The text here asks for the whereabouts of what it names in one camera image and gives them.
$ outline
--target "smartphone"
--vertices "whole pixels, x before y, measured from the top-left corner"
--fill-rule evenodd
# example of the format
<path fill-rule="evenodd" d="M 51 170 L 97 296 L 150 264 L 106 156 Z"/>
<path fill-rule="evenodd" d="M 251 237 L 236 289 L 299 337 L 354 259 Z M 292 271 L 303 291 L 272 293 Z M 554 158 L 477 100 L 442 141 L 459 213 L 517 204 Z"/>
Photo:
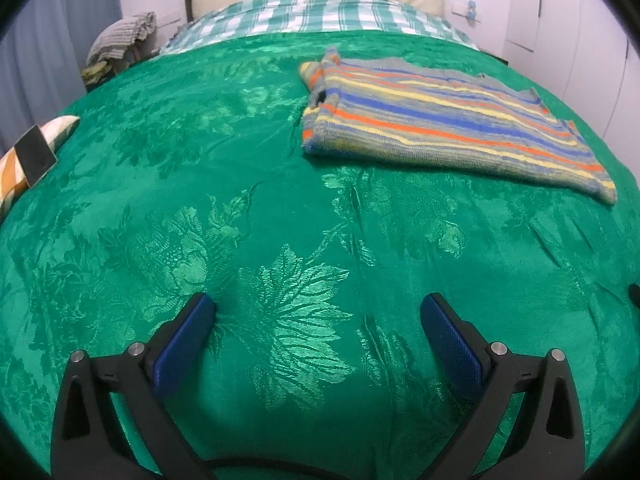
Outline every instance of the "smartphone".
<path fill-rule="evenodd" d="M 58 161 L 37 124 L 18 139 L 14 149 L 29 187 L 35 186 Z"/>

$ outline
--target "orange and white cushion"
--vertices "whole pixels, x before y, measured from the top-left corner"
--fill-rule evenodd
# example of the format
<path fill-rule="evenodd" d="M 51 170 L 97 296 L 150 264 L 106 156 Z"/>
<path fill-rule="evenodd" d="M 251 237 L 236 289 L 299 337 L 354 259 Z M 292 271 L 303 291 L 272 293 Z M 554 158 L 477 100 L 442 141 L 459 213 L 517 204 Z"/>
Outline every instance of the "orange and white cushion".
<path fill-rule="evenodd" d="M 53 152 L 56 152 L 68 139 L 76 129 L 79 120 L 80 117 L 64 115 L 40 127 L 42 135 Z M 15 154 L 15 148 L 11 148 L 0 158 L 0 222 L 4 220 L 11 206 L 27 187 L 27 179 Z"/>

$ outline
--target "curtain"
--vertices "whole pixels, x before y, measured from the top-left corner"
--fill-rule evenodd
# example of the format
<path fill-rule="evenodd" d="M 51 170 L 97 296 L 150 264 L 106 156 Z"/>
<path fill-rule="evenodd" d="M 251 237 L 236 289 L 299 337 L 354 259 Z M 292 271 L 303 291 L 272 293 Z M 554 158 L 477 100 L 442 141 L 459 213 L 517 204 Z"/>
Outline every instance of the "curtain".
<path fill-rule="evenodd" d="M 0 40 L 0 155 L 85 94 L 80 70 L 120 0 L 28 0 Z"/>

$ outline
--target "silver bolt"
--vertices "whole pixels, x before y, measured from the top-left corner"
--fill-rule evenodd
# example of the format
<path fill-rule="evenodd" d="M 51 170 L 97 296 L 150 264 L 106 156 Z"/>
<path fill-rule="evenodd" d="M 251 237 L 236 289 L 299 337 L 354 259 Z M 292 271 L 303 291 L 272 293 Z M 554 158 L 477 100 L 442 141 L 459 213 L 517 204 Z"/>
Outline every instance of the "silver bolt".
<path fill-rule="evenodd" d="M 505 345 L 504 343 L 500 343 L 499 341 L 496 341 L 495 343 L 491 343 L 491 352 L 493 352 L 496 355 L 505 355 L 508 352 L 508 348 L 507 345 Z"/>
<path fill-rule="evenodd" d="M 142 354 L 145 351 L 145 344 L 140 341 L 136 341 L 135 343 L 131 343 L 129 348 L 127 348 L 127 352 L 129 354 L 136 356 Z"/>
<path fill-rule="evenodd" d="M 84 358 L 84 350 L 76 350 L 71 352 L 71 362 L 79 363 Z"/>
<path fill-rule="evenodd" d="M 563 352 L 561 349 L 559 349 L 559 348 L 554 348 L 554 349 L 551 351 L 551 357 L 552 357 L 553 359 L 555 359 L 556 361 L 564 361 L 564 358 L 565 358 L 566 356 L 564 355 L 564 352 Z"/>

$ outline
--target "green bedspread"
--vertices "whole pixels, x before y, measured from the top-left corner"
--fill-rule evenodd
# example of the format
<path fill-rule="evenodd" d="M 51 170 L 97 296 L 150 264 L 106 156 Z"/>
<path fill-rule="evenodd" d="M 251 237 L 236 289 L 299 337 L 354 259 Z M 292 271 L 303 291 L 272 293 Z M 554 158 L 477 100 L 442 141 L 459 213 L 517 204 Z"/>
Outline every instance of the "green bedspread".
<path fill-rule="evenodd" d="M 612 176 L 613 208 L 479 175 L 305 158 L 297 68 L 329 44 L 531 85 L 441 40 L 278 34 L 146 62 L 69 107 L 82 119 L 59 164 L 0 228 L 0 410 L 41 464 L 69 354 L 147 340 L 198 290 L 218 302 L 218 320 L 168 407 L 205 458 L 415 478 L 467 407 L 420 327 L 433 291 L 488 340 L 566 352 L 590 462 L 616 432 L 640 391 L 640 314 L 626 297 L 640 278 L 640 192 L 629 171 L 540 88 Z"/>

